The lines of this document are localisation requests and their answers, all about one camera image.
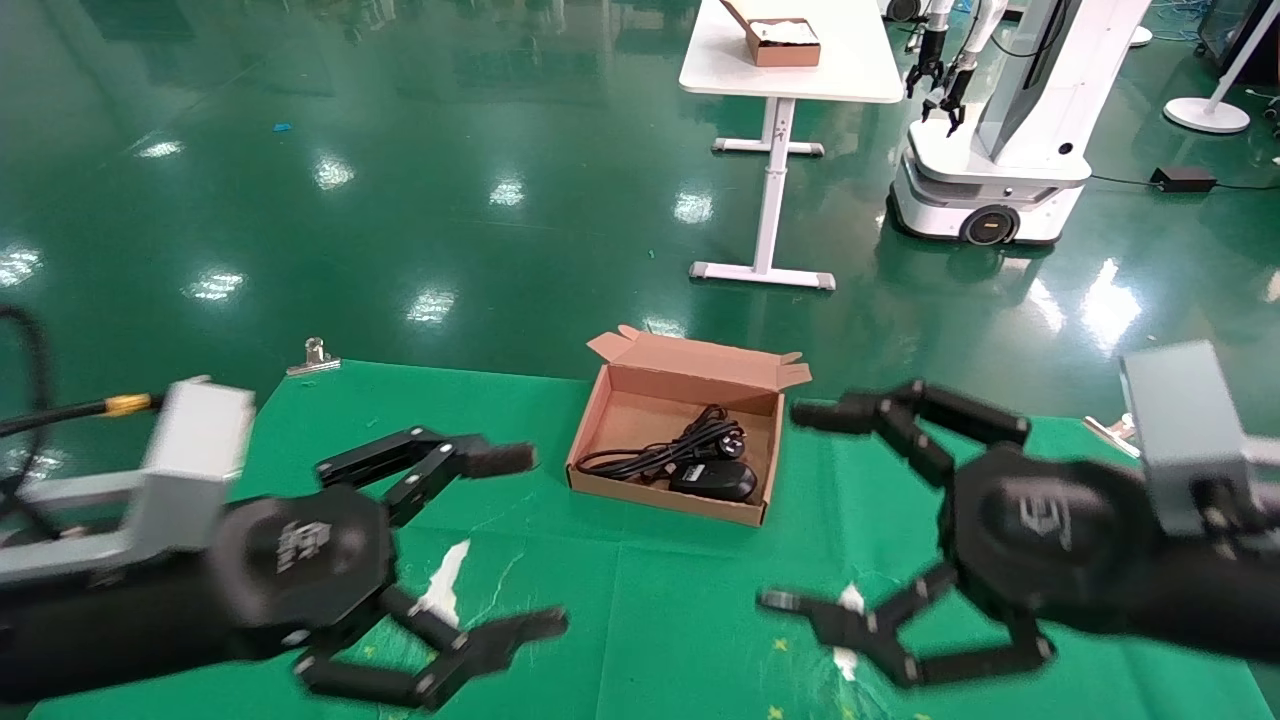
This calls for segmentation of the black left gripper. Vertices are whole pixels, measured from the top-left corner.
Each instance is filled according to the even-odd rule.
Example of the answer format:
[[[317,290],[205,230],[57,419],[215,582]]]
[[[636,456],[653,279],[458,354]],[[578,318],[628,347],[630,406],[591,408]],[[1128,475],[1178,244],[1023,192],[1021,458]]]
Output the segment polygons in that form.
[[[458,478],[517,475],[535,461],[530,443],[411,427],[321,460],[316,478],[325,489],[317,493],[232,505],[205,553],[228,659],[265,660],[311,646],[293,666],[307,692],[434,714],[468,682],[507,671],[521,647],[563,635],[570,620],[562,607],[458,629],[392,585],[390,524],[411,523]],[[398,480],[381,502],[357,491],[389,477]],[[434,652],[422,670],[335,657],[384,618]]]

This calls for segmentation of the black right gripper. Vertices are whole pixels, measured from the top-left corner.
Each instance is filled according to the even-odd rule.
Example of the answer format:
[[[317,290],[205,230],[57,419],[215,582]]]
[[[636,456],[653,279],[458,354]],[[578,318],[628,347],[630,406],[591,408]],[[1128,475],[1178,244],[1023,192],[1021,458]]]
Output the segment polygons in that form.
[[[756,606],[804,618],[815,638],[869,661],[897,688],[948,685],[1042,669],[1056,646],[1033,616],[1121,621],[1153,548],[1146,480],[1132,469],[1024,454],[1030,420],[923,379],[849,391],[835,404],[797,402],[797,427],[878,436],[929,486],[946,489],[937,562],[881,605],[861,611],[813,596],[764,589]],[[956,470],[918,421],[992,446]],[[900,632],[950,591],[1005,625],[1009,642],[933,656]]]

